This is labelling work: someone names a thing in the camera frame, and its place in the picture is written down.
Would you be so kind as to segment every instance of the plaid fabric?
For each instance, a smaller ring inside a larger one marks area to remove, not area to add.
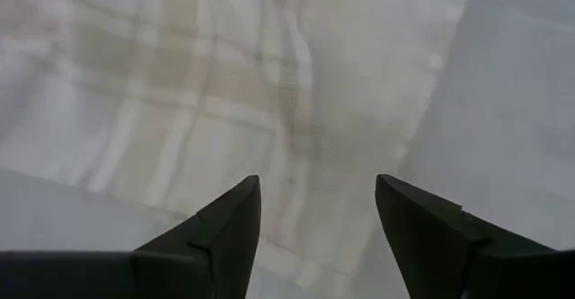
[[[407,152],[464,0],[0,7],[0,166],[184,214],[259,174],[257,264],[345,297],[377,275],[375,176]]]

